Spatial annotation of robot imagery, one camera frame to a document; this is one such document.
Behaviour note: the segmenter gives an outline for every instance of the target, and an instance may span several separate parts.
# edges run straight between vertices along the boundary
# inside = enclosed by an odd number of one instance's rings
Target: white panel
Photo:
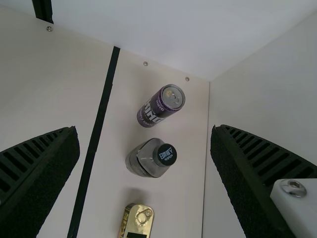
[[[31,0],[0,4],[29,13]],[[55,24],[213,80],[313,13],[317,1],[52,0],[52,7]]]
[[[270,197],[296,238],[317,238],[317,178],[295,180],[305,187],[306,196],[289,195],[281,188],[280,179],[274,183]]]
[[[38,238],[66,237],[112,46],[0,7],[0,151],[75,125],[80,159]]]
[[[0,4],[35,17],[32,0],[0,0]]]
[[[143,61],[127,51],[120,52],[79,238],[116,237],[124,208],[131,202],[154,209],[151,238],[201,236],[209,83],[153,61],[143,66]],[[183,89],[185,106],[155,127],[141,127],[137,111],[169,83]],[[125,157],[153,137],[175,146],[176,163],[160,178],[130,173]]]
[[[317,13],[211,82],[211,127],[227,124],[276,143],[317,164]],[[220,221],[215,212],[234,211],[224,189],[217,197],[214,187],[221,181],[211,157],[207,157],[204,237],[214,230],[239,237],[238,220]]]

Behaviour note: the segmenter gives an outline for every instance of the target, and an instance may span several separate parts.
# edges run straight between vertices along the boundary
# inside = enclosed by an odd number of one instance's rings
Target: bottle cap
[[[160,167],[171,166],[177,159],[177,152],[174,146],[163,144],[153,151],[153,160]]]

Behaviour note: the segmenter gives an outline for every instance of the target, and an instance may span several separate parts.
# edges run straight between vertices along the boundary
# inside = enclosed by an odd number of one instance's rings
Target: screw
[[[300,182],[293,179],[285,179],[281,181],[280,186],[284,192],[294,197],[305,197],[307,194],[306,188]]]
[[[149,210],[149,211],[147,211],[147,213],[146,213],[146,214],[147,214],[147,216],[149,217],[149,216],[151,216],[151,215],[152,215],[152,211],[150,211],[150,210]]]
[[[298,183],[297,181],[289,181],[289,185],[291,185],[293,188],[300,188],[301,187],[301,184]]]

